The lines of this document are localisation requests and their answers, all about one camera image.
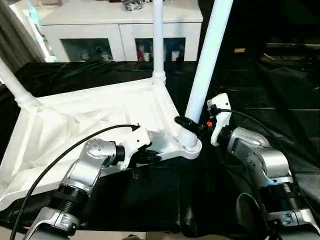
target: black tablecloth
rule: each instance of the black tablecloth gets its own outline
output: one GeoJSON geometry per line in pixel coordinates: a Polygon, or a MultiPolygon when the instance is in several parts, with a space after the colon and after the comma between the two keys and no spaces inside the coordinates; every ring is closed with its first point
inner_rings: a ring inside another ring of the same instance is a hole
{"type": "MultiPolygon", "coordinates": [[[[166,66],[166,87],[181,115],[187,106],[195,69],[196,64],[192,62],[166,66]]],[[[122,62],[32,63],[16,74],[36,97],[135,81],[151,75],[149,64],[122,62]]],[[[218,66],[207,95],[212,98],[219,93],[228,93],[233,109],[257,117],[275,132],[289,153],[289,161],[302,190],[318,213],[319,86],[319,72],[315,70],[253,63],[241,68],[218,66]]],[[[4,86],[0,87],[0,103],[0,156],[3,156],[19,108],[4,86]]],[[[201,121],[207,117],[204,109],[201,121]]],[[[232,116],[231,122],[267,135],[243,117],[232,116]]],[[[252,193],[246,168],[225,151],[212,147],[209,136],[204,136],[202,143],[203,149],[197,159],[179,157],[101,178],[83,211],[81,228],[181,231],[191,237],[222,234],[234,239],[248,239],[250,234],[263,235],[258,212],[249,200],[244,200],[241,208],[244,218],[237,217],[237,197],[243,191],[252,193]]],[[[46,192],[32,197],[23,216],[23,225],[32,223],[51,194],[46,192]]],[[[20,204],[21,199],[0,212],[3,225],[14,222],[20,204]]]]}

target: white cabinet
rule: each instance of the white cabinet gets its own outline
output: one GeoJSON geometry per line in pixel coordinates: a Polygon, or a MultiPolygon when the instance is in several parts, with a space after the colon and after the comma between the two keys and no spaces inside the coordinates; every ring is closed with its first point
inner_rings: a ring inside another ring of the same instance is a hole
{"type": "MultiPolygon", "coordinates": [[[[202,20],[197,0],[163,3],[166,60],[197,60],[202,20]]],[[[40,23],[59,62],[152,60],[152,3],[125,11],[122,3],[67,0],[40,23]]]]}

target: white pole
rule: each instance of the white pole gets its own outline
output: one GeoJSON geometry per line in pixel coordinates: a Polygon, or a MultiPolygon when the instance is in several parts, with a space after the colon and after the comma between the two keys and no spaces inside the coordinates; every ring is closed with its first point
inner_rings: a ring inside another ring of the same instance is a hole
{"type": "Polygon", "coordinates": [[[155,80],[166,81],[164,71],[163,0],[153,0],[153,74],[155,80]]]}
{"type": "MultiPolygon", "coordinates": [[[[204,44],[185,112],[185,116],[196,123],[199,122],[206,100],[232,3],[233,0],[215,0],[213,4],[209,25],[206,30],[204,44]]],[[[183,146],[188,148],[194,147],[197,143],[197,136],[184,128],[181,128],[178,139],[183,146]]]]}
{"type": "Polygon", "coordinates": [[[28,92],[10,71],[7,65],[0,58],[0,79],[1,82],[10,90],[14,96],[14,100],[22,108],[26,104],[36,103],[36,99],[28,92]]]}

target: gray floor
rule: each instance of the gray floor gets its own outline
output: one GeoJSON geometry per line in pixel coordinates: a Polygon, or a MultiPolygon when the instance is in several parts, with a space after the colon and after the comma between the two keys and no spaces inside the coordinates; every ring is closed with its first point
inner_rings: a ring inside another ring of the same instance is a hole
{"type": "MultiPolygon", "coordinates": [[[[0,227],[0,239],[8,240],[11,231],[0,227]]],[[[128,231],[77,231],[72,240],[121,240],[130,234],[137,235],[141,239],[146,239],[145,232],[128,232],[128,231]]],[[[23,235],[18,234],[16,240],[22,240],[23,235]]],[[[225,237],[209,235],[200,238],[186,238],[181,234],[165,234],[162,232],[148,232],[147,240],[228,240],[225,237]]]]}

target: cabinet door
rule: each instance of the cabinet door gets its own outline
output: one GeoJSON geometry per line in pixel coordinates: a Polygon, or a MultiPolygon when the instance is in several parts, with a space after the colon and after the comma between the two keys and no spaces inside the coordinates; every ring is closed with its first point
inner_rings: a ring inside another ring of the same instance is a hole
{"type": "Polygon", "coordinates": [[[117,24],[44,25],[41,29],[59,62],[125,60],[117,24]]]}
{"type": "MultiPolygon", "coordinates": [[[[153,56],[152,24],[120,24],[120,33],[126,61],[145,61],[153,56]]],[[[164,60],[196,61],[201,22],[164,23],[164,60]]]]}

